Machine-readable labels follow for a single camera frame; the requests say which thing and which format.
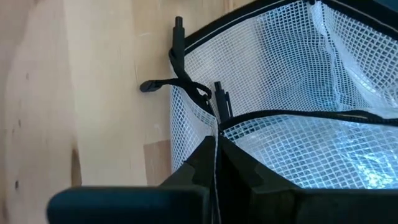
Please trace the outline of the black click pen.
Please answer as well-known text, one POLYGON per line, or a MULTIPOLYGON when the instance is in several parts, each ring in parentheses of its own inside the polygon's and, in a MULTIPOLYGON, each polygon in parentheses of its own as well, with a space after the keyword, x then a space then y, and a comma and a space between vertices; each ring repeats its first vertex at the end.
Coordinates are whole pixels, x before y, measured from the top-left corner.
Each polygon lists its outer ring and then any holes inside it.
POLYGON ((221 82, 215 82, 215 97, 220 121, 223 123, 233 117, 229 93, 225 91, 221 82))
POLYGON ((178 67, 178 74, 181 78, 186 78, 184 75, 184 60, 185 60, 185 29, 183 27, 183 18, 177 16, 175 18, 175 26, 173 28, 172 48, 176 65, 178 67))

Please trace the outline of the white mesh zip pouch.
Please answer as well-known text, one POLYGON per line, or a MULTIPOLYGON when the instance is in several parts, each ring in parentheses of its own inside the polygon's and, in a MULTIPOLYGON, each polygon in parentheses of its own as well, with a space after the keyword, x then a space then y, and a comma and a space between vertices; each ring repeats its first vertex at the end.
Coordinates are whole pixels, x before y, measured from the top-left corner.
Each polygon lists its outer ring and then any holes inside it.
POLYGON ((174 173, 207 136, 303 189, 398 190, 398 0, 256 0, 185 35, 171 87, 174 173), (215 82, 233 117, 220 121, 215 82))

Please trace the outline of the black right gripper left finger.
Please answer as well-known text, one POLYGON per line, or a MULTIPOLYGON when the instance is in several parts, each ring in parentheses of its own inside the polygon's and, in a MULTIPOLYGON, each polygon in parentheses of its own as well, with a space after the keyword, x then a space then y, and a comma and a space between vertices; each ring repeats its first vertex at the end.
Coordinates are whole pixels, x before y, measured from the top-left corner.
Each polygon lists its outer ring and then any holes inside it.
POLYGON ((47 205, 50 224, 211 224, 216 139, 207 136, 155 187, 73 187, 47 205))

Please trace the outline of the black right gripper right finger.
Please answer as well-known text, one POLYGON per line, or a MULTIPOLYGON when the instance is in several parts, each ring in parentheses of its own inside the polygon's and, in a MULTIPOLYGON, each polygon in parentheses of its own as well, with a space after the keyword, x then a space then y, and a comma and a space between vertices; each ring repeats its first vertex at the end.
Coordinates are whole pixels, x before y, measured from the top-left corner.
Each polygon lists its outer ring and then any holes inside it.
POLYGON ((303 189, 219 138, 222 224, 398 224, 398 190, 303 189))

